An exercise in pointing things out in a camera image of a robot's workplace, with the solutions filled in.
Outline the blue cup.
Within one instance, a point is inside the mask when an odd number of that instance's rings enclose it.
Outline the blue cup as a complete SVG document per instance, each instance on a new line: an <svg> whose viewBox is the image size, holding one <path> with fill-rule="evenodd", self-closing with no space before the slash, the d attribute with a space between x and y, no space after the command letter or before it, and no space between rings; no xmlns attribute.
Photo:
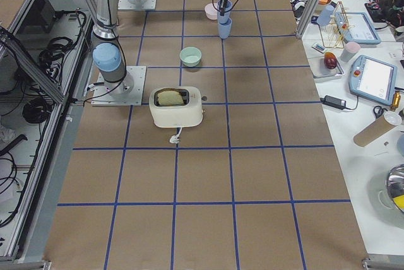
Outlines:
<svg viewBox="0 0 404 270"><path fill-rule="evenodd" d="M221 39L229 37L232 29L232 19L229 18L225 23L218 23L218 35Z"/></svg>
<svg viewBox="0 0 404 270"><path fill-rule="evenodd" d="M217 3L217 21L219 24L222 24L222 25L226 24L226 22L228 21L228 19L230 17L231 8L232 8L232 2L227 1L226 7L224 8L224 12L223 12L223 14L221 14L220 3Z"/></svg>

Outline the pink bowl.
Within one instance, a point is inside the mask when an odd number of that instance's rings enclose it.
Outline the pink bowl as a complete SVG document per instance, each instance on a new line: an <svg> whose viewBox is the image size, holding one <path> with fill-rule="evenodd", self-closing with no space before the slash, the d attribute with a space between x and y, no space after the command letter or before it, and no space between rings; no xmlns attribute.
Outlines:
<svg viewBox="0 0 404 270"><path fill-rule="evenodd" d="M209 20L217 20L217 10L212 3L205 6L205 15Z"/></svg>

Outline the mint green bowl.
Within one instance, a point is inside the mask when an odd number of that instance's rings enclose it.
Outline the mint green bowl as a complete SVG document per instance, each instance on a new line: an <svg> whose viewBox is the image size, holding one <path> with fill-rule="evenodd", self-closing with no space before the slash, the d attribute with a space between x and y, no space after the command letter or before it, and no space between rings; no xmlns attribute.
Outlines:
<svg viewBox="0 0 404 270"><path fill-rule="evenodd" d="M190 68L199 64L201 56L202 53L197 47L185 47L179 54L182 64Z"/></svg>

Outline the toast slice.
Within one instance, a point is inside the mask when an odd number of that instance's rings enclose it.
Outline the toast slice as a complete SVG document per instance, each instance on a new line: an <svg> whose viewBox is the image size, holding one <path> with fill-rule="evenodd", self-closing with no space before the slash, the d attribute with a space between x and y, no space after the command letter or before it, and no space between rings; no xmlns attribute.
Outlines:
<svg viewBox="0 0 404 270"><path fill-rule="evenodd" d="M182 95L177 90L164 90L157 93L157 102L160 106L183 105Z"/></svg>

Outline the cream toaster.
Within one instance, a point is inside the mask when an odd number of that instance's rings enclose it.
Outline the cream toaster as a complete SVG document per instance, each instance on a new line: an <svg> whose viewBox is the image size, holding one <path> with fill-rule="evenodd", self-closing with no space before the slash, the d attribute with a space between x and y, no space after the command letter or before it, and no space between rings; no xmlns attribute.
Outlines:
<svg viewBox="0 0 404 270"><path fill-rule="evenodd" d="M157 93L164 90L179 91L184 104L160 106L157 102ZM154 124L161 128L194 127L203 120L201 93L193 86L157 88L150 93L149 108Z"/></svg>

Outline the red apple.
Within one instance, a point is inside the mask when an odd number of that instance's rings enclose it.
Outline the red apple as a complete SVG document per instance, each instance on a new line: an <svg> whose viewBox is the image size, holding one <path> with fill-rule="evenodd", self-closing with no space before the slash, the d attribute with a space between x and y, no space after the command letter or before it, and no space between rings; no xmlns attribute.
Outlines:
<svg viewBox="0 0 404 270"><path fill-rule="evenodd" d="M337 59L334 53L325 52L324 53L324 65L328 69L335 69L337 66Z"/></svg>

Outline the teach pendant far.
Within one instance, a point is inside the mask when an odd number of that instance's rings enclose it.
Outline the teach pendant far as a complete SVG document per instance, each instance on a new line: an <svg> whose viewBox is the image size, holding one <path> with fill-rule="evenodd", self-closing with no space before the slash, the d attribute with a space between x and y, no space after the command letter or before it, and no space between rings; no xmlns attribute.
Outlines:
<svg viewBox="0 0 404 270"><path fill-rule="evenodd" d="M381 39L365 12L335 13L335 23L343 40L360 45L378 45Z"/></svg>

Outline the teach pendant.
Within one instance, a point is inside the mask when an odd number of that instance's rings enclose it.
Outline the teach pendant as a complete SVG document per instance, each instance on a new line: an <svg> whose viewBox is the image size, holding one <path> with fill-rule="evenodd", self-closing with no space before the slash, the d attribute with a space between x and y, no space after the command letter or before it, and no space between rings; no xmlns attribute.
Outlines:
<svg viewBox="0 0 404 270"><path fill-rule="evenodd" d="M368 56L358 56L353 62L348 86L354 95L390 105L395 94L397 67Z"/></svg>
<svg viewBox="0 0 404 270"><path fill-rule="evenodd" d="M343 40L360 45L378 45L381 39L365 12L335 13L335 23Z"/></svg>

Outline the pale pink cup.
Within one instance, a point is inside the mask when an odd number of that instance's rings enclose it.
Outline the pale pink cup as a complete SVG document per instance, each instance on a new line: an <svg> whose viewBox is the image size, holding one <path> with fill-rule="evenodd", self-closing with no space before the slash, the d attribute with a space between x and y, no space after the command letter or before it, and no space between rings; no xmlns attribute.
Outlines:
<svg viewBox="0 0 404 270"><path fill-rule="evenodd" d="M355 56L360 50L361 46L357 42L348 42L343 48L340 60L342 62L348 62L353 56Z"/></svg>

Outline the black power adapter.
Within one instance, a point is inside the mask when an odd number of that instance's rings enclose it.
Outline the black power adapter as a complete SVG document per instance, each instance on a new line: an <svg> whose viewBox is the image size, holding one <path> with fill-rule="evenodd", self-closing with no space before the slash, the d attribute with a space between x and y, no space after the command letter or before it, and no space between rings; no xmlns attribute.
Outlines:
<svg viewBox="0 0 404 270"><path fill-rule="evenodd" d="M336 97L325 95L323 98L320 98L320 101L323 105L327 105L335 109L339 110L346 109L346 101Z"/></svg>

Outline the teach pendant near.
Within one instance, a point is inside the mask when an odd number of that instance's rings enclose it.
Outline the teach pendant near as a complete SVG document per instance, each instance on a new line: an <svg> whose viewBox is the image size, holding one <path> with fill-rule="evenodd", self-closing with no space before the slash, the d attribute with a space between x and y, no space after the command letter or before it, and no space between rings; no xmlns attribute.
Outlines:
<svg viewBox="0 0 404 270"><path fill-rule="evenodd" d="M397 67L368 56L358 56L353 62L348 86L354 95L390 105L395 94Z"/></svg>

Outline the cardboard tube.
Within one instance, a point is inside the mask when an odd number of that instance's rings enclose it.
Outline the cardboard tube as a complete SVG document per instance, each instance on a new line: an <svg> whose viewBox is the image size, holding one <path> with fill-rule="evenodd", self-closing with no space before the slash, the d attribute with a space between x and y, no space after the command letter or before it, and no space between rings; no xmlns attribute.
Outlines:
<svg viewBox="0 0 404 270"><path fill-rule="evenodd" d="M365 147L380 138L383 134L402 123L402 118L395 112L387 111L373 123L353 137L353 141L360 147Z"/></svg>

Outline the steel bowl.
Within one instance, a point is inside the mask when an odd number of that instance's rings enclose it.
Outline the steel bowl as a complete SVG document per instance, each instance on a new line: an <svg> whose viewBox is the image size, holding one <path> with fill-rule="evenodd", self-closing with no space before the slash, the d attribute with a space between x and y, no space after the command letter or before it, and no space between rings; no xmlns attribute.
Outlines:
<svg viewBox="0 0 404 270"><path fill-rule="evenodd" d="M384 189L378 192L377 198L383 207L403 214L403 164L388 172Z"/></svg>

